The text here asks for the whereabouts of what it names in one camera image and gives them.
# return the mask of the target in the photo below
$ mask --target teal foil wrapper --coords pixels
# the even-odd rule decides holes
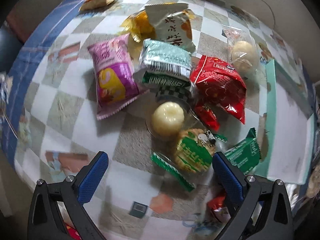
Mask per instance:
[[[133,77],[149,88],[190,86],[191,55],[184,49],[147,39],[143,42],[139,63],[140,68]]]

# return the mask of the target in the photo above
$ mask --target green snack wrapper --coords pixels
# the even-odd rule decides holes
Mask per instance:
[[[251,128],[247,137],[226,151],[224,155],[244,175],[248,174],[259,163],[261,158],[255,128]]]
[[[171,175],[173,175],[186,191],[190,192],[196,188],[196,185],[187,181],[186,178],[174,167],[174,164],[166,156],[154,152],[151,155],[151,160],[160,168],[163,168]]]

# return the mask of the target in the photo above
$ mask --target white wall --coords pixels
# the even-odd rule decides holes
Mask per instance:
[[[32,32],[44,17],[62,0],[20,0],[14,13],[27,32]],[[273,19],[269,8],[260,0],[224,0],[259,18],[269,27]],[[320,80],[320,29],[300,0],[265,0],[276,17],[275,30],[297,51],[311,79]]]

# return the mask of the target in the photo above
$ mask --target small red package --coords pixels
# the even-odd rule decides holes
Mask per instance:
[[[217,210],[219,208],[223,208],[224,207],[224,200],[226,198],[226,191],[222,190],[222,192],[219,193],[218,196],[216,196],[215,198],[213,198],[212,200],[210,200],[207,205],[209,208],[211,208],[212,210]]]
[[[198,118],[201,120],[201,122],[209,127],[210,129],[213,129],[215,131],[219,130],[220,124],[218,123],[216,115],[213,113],[213,111],[204,103],[203,100],[200,100],[196,106],[194,107],[194,111]]]
[[[232,65],[203,55],[191,72],[190,81],[205,101],[217,104],[244,124],[246,86]]]

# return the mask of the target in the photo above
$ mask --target clear plastic bag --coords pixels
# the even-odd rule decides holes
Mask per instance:
[[[232,64],[241,77],[255,73],[259,67],[259,55],[252,36],[235,27],[223,26],[228,40],[228,63]]]

